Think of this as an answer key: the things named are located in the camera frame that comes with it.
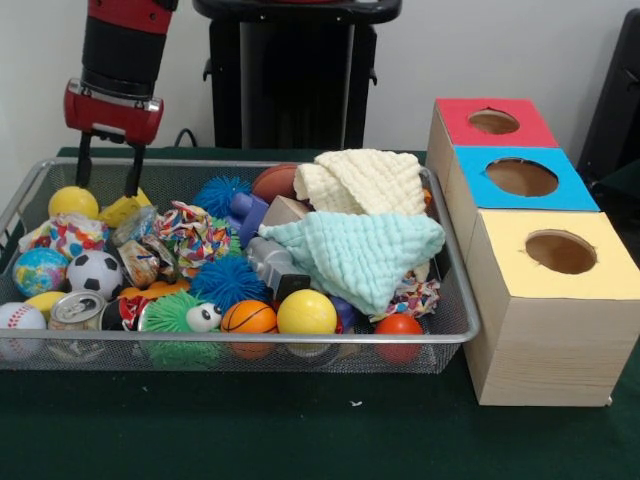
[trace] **stacked boxes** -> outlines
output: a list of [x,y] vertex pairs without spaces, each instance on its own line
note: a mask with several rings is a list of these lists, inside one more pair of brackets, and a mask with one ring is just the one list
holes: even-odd
[[606,405],[640,333],[640,271],[528,100],[436,101],[436,172],[482,316],[483,405]]

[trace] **yellow toy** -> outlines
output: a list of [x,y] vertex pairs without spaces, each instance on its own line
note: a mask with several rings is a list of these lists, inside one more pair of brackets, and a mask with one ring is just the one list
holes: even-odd
[[105,208],[102,213],[100,213],[98,219],[111,228],[118,228],[124,219],[133,215],[140,208],[148,205],[151,205],[151,202],[142,189],[139,188],[138,194],[135,197],[119,198],[114,204]]
[[298,290],[278,309],[280,333],[335,333],[338,315],[331,301],[314,290]]
[[89,190],[80,187],[64,187],[49,200],[49,216],[59,213],[81,213],[91,220],[98,218],[100,207]]
[[40,295],[36,295],[35,297],[31,297],[24,303],[37,308],[40,313],[42,313],[45,320],[48,322],[51,315],[51,309],[53,308],[55,303],[65,295],[66,293],[63,292],[45,292],[41,293]]

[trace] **yellow ball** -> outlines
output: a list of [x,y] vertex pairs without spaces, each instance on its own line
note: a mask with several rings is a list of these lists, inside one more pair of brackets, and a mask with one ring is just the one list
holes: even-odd
[[49,216],[59,213],[82,213],[92,220],[98,218],[100,207],[89,190],[80,187],[64,187],[49,200]]
[[314,290],[298,290],[284,299],[278,309],[280,333],[319,333],[336,331],[338,315],[331,301]]
[[48,322],[49,317],[51,316],[51,309],[55,303],[65,295],[66,293],[63,292],[45,292],[40,295],[36,295],[35,297],[31,297],[24,303],[37,308]]

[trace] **blue box lid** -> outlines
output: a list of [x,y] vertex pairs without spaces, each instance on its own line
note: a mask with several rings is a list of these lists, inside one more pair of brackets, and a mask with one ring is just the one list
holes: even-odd
[[600,211],[560,148],[455,150],[479,208]]

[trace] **toy eye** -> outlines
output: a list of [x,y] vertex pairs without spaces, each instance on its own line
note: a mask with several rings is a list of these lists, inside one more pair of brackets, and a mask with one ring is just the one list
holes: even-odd
[[193,307],[187,312],[187,324],[194,332],[205,333],[220,326],[222,315],[220,309],[212,303]]

